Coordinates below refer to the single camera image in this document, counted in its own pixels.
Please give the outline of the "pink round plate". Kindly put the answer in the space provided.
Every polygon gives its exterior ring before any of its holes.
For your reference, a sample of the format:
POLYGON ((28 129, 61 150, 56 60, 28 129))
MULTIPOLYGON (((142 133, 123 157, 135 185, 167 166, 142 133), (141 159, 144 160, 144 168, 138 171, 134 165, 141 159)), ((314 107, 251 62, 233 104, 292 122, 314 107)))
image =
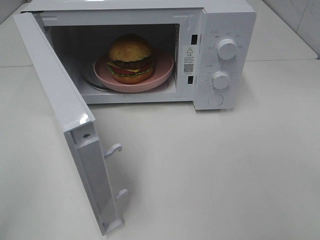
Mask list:
POLYGON ((155 67, 153 75, 149 78, 132 84, 121 83, 112 77, 108 68, 108 56, 102 56, 93 65, 93 72, 103 86, 122 93, 139 93, 148 91, 163 84, 171 75, 174 60, 171 55, 162 49, 155 49, 155 67))

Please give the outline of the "round white door button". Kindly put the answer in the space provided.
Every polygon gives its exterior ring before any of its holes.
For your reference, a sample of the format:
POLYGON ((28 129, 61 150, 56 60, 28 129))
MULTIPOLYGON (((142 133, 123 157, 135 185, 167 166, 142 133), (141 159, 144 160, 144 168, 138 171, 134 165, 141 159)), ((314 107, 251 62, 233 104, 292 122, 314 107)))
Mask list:
POLYGON ((220 106, 224 101, 224 97, 221 94, 213 94, 208 98, 208 104, 210 106, 220 106))

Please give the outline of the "burger with sesame-free bun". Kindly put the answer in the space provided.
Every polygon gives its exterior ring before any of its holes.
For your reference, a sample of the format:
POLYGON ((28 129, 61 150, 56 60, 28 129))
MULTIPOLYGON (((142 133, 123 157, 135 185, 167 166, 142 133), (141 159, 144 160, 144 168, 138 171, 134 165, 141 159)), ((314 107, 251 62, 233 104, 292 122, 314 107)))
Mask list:
POLYGON ((123 84, 136 84, 154 73, 152 45, 141 36, 125 34, 116 38, 108 51, 109 71, 123 84))

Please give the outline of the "white microwave door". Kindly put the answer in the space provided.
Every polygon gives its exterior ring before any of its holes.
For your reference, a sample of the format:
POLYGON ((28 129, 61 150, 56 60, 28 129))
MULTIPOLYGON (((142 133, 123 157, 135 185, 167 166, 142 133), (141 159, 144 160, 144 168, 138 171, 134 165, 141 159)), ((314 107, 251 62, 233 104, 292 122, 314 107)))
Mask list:
POLYGON ((41 18, 31 12, 13 18, 63 132, 100 232, 105 235, 123 223, 116 201, 128 191, 113 194, 107 170, 108 159, 123 147, 117 143, 102 149, 95 117, 47 39, 41 18))

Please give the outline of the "white microwave oven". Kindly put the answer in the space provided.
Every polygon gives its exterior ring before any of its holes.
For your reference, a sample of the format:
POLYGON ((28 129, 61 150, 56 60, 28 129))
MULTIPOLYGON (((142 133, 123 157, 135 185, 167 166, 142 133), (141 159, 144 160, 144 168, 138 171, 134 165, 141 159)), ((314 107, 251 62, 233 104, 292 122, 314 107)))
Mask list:
POLYGON ((34 0, 14 21, 42 85, 87 104, 192 102, 235 105, 256 13, 244 0, 34 0), (119 36, 136 34, 172 57, 165 83, 113 90, 97 61, 119 36))

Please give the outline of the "glass microwave turntable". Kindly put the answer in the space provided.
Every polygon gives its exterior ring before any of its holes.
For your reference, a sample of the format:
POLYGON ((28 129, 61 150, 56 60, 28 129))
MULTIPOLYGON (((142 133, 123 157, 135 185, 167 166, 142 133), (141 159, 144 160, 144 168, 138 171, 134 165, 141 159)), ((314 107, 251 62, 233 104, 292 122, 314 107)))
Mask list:
POLYGON ((94 72, 94 63, 86 63, 80 67, 79 72, 80 77, 92 88, 100 91, 108 91, 109 89, 104 86, 101 81, 98 79, 94 72))

